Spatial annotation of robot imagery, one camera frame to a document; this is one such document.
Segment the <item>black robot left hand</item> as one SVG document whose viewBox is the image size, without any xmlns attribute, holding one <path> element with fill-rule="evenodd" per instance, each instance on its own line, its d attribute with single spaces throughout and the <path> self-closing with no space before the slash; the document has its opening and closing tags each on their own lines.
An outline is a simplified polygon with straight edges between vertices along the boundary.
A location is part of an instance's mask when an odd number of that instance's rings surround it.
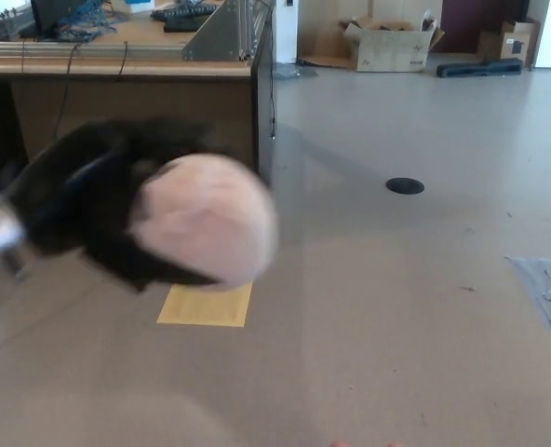
<svg viewBox="0 0 551 447">
<path fill-rule="evenodd" d="M 128 233 L 143 183 L 177 157 L 209 152 L 208 136 L 206 125 L 178 118 L 89 122 L 51 144 L 6 195 L 44 256 L 79 249 L 136 291 L 153 282 L 214 285 L 216 278 L 162 260 Z"/>
</svg>

